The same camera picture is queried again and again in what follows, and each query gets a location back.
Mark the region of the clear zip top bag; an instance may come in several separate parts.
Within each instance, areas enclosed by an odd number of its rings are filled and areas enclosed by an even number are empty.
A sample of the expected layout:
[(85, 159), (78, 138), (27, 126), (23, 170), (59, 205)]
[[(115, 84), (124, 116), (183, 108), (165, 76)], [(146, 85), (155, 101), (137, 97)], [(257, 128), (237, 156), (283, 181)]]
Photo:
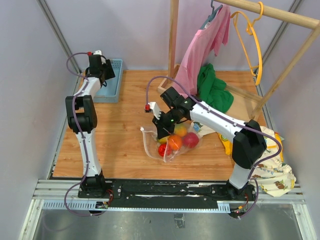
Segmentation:
[(172, 162), (202, 144), (202, 136), (186, 122), (176, 124), (173, 134), (161, 139), (158, 138), (155, 126), (142, 126), (140, 131), (146, 155), (165, 163)]

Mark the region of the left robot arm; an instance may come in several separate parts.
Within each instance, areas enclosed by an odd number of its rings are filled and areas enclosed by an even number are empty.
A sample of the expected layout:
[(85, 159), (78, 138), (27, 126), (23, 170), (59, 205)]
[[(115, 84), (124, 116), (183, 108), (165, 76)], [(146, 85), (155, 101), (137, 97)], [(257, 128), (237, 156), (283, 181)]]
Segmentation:
[(96, 127), (98, 117), (94, 105), (96, 93), (107, 85), (106, 80), (115, 77), (111, 61), (100, 50), (84, 52), (88, 57), (88, 67), (81, 77), (83, 83), (72, 96), (65, 98), (67, 123), (75, 133), (80, 146), (83, 163), (83, 177), (79, 186), (79, 198), (102, 198), (108, 192), (96, 147)]

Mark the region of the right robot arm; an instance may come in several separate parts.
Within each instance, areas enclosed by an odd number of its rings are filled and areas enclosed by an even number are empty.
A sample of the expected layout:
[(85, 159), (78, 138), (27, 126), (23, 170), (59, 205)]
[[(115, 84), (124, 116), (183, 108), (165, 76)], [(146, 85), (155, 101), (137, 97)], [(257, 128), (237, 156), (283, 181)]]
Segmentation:
[(186, 119), (220, 133), (232, 143), (234, 167), (227, 181), (226, 193), (232, 200), (240, 199), (245, 193), (254, 164), (267, 148), (259, 123), (228, 116), (193, 95), (183, 97), (173, 87), (164, 91), (160, 97), (169, 107), (169, 111), (160, 110), (156, 102), (149, 100), (144, 107), (146, 112), (153, 113), (152, 122), (158, 138), (172, 135), (175, 124)]

